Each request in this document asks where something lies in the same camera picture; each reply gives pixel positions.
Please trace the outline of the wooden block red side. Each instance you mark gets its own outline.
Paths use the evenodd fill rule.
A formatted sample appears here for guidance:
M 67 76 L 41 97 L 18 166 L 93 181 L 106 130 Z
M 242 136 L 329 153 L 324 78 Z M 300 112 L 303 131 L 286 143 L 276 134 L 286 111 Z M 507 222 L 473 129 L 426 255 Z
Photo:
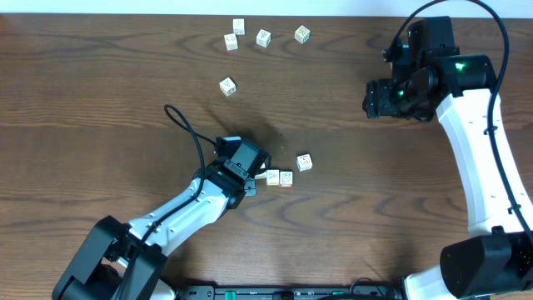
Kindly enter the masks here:
M 280 171 L 279 173 L 280 186 L 282 188 L 291 188 L 293 185 L 293 172 Z

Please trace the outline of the wooden block yellow side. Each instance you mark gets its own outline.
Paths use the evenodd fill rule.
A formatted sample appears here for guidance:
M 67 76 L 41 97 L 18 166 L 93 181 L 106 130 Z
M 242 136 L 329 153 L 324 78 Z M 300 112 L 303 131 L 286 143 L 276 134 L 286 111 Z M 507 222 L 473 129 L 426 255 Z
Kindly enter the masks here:
M 302 154 L 296 157 L 296 165 L 300 172 L 304 172 L 312 169 L 313 163 L 311 160 L 311 155 L 309 153 Z

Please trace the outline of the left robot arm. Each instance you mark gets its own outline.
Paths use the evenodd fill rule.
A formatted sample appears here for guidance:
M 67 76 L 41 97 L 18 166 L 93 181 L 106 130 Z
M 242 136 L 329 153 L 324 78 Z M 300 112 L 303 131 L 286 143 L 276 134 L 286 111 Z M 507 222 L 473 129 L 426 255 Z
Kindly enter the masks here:
M 238 207 L 271 156 L 240 137 L 218 138 L 217 159 L 178 196 L 119 222 L 101 219 L 52 291 L 54 299 L 175 299 L 162 279 L 170 254 L 193 233 Z

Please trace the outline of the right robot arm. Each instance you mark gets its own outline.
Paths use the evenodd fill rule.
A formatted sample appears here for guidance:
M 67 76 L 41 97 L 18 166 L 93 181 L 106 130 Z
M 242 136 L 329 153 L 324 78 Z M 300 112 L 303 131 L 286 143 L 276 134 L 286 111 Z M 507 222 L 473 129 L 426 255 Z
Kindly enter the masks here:
M 404 279 L 408 299 L 468 299 L 532 288 L 532 204 L 501 121 L 496 75 L 484 54 L 463 55 L 451 20 L 412 23 L 383 53 L 390 78 L 366 86 L 369 118 L 436 118 L 451 143 L 466 195 L 469 238 L 438 265 Z

